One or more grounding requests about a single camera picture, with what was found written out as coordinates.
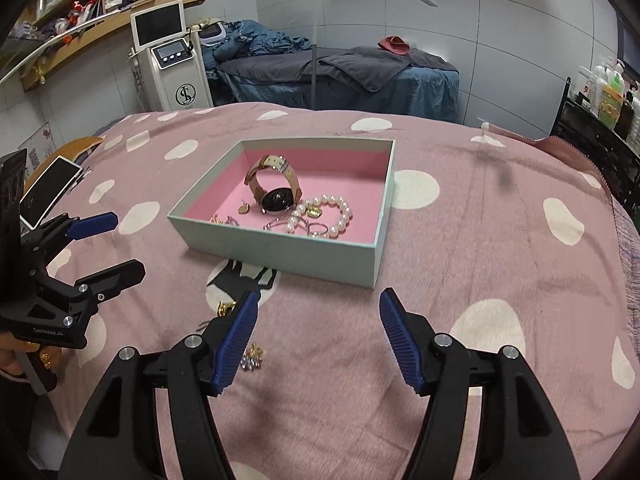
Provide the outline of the large silver bangle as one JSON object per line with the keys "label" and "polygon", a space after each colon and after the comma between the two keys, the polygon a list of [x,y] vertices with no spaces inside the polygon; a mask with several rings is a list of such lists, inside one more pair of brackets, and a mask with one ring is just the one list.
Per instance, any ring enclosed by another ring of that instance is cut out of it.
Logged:
{"label": "large silver bangle", "polygon": [[276,226],[282,226],[282,224],[286,224],[287,226],[291,223],[291,216],[285,216],[285,217],[277,217],[274,218],[273,220],[269,221],[268,223],[266,223],[262,229],[264,231],[271,231],[273,228],[275,228]]}

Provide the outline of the small gold clip earring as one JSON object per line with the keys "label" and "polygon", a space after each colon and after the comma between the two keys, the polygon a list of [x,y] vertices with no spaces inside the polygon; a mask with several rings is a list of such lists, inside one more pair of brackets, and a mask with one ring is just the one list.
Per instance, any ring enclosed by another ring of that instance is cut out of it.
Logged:
{"label": "small gold clip earring", "polygon": [[322,216],[322,208],[312,200],[306,201],[306,216],[311,219],[319,219]]}

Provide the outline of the white framed tablet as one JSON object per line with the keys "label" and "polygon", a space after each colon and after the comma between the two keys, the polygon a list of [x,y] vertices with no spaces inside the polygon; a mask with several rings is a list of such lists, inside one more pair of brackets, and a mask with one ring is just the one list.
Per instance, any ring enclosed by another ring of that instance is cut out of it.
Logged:
{"label": "white framed tablet", "polygon": [[51,162],[21,199],[20,219],[25,228],[37,229],[81,175],[82,167],[63,156]]}

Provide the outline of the wooden chair seat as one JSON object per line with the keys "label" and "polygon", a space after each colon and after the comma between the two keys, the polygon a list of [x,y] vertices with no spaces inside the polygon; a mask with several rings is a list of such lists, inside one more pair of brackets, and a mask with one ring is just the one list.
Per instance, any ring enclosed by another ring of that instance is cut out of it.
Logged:
{"label": "wooden chair seat", "polygon": [[30,177],[25,181],[24,191],[27,192],[29,188],[37,181],[40,174],[46,170],[52,162],[58,157],[62,156],[71,162],[77,164],[78,159],[89,156],[100,144],[104,142],[103,136],[86,136],[85,138],[79,138],[68,142],[53,152],[42,164],[40,164]]}

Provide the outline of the gold crystal cluster brooch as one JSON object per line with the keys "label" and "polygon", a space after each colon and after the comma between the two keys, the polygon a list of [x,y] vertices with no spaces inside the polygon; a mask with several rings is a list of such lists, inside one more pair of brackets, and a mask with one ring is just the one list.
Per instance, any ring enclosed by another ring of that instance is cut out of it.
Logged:
{"label": "gold crystal cluster brooch", "polygon": [[264,350],[252,342],[243,352],[240,369],[243,372],[254,372],[262,368],[262,360],[264,359]]}

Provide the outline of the white beauty machine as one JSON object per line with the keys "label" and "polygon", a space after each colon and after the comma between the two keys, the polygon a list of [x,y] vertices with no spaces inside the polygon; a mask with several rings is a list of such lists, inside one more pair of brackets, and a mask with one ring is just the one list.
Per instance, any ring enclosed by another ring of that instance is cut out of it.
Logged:
{"label": "white beauty machine", "polygon": [[129,55],[138,98],[146,112],[180,112],[213,105],[198,34],[186,27],[183,2],[174,0],[130,16]]}

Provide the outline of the pink polka dot bedspread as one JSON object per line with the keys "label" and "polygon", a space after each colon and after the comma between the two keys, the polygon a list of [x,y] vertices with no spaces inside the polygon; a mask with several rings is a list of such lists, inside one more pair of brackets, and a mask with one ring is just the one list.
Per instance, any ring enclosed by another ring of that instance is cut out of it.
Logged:
{"label": "pink polka dot bedspread", "polygon": [[425,402],[378,316],[392,288],[465,346],[521,350],[593,478],[639,411],[639,237],[600,172],[557,138],[268,103],[122,118],[58,210],[119,224],[73,242],[73,282],[129,259],[51,401],[72,432],[125,346],[170,348],[259,298],[260,370],[213,403],[244,478],[397,479]]}

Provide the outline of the pale green pink-lined box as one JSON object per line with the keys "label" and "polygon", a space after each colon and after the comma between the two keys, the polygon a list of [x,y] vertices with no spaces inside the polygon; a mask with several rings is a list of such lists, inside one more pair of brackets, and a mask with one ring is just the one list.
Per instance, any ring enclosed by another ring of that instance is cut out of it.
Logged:
{"label": "pale green pink-lined box", "polygon": [[243,140],[168,219],[189,248],[337,283],[374,287],[394,192],[393,140]]}

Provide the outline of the blue crumpled bedding pile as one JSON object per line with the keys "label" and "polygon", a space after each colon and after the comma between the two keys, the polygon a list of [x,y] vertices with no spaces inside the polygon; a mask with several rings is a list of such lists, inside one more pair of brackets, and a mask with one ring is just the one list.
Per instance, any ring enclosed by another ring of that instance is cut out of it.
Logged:
{"label": "blue crumpled bedding pile", "polygon": [[222,22],[224,38],[210,39],[201,32],[201,51],[206,70],[251,56],[288,54],[309,51],[311,41],[304,36],[290,36],[253,20]]}

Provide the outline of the black metal trolley rack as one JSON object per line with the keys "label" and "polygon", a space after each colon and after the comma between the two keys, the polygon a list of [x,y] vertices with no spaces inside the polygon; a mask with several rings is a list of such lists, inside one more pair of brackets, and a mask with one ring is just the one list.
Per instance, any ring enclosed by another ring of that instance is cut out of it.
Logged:
{"label": "black metal trolley rack", "polygon": [[631,214],[639,207],[639,156],[613,130],[570,95],[566,78],[551,135],[572,144],[600,170],[613,195]]}

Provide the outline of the dark brown bottle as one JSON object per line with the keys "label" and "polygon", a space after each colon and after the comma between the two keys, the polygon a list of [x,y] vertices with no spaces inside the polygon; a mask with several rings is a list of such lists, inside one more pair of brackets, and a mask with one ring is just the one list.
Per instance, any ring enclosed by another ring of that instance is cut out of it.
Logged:
{"label": "dark brown bottle", "polygon": [[614,131],[623,140],[627,140],[634,124],[634,116],[636,116],[636,97],[631,90],[626,92],[624,102],[620,108],[620,117],[617,119]]}

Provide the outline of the massage bed dark blanket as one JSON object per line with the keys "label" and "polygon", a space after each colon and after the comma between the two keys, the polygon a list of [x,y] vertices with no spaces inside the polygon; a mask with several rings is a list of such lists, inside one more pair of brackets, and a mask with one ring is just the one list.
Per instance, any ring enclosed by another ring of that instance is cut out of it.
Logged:
{"label": "massage bed dark blanket", "polygon": [[236,102],[269,102],[311,110],[359,110],[443,122],[459,118],[458,70],[437,55],[411,48],[318,50],[235,58],[213,75]]}

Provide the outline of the green lotion bottle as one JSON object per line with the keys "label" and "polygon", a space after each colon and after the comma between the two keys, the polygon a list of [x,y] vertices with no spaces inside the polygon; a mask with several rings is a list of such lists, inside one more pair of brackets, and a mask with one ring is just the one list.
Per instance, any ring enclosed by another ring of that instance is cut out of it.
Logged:
{"label": "green lotion bottle", "polygon": [[606,72],[605,83],[601,90],[599,120],[610,129],[614,129],[616,126],[623,107],[625,90],[624,68],[624,63],[617,60],[615,66],[609,68]]}

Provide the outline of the white pump bottle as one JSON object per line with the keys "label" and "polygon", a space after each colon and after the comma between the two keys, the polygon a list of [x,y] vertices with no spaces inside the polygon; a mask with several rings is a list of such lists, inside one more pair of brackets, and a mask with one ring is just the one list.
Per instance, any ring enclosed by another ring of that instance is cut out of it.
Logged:
{"label": "white pump bottle", "polygon": [[603,86],[604,79],[598,73],[585,66],[578,67],[577,96],[582,99],[582,106],[593,116],[599,115]]}

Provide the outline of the red cloth on bed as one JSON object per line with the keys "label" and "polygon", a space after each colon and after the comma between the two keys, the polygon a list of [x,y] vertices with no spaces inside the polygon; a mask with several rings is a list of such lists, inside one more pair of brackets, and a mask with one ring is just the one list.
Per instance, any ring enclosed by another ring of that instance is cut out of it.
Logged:
{"label": "red cloth on bed", "polygon": [[407,55],[411,50],[410,44],[407,44],[399,36],[387,36],[381,39],[378,42],[378,47],[394,55]]}

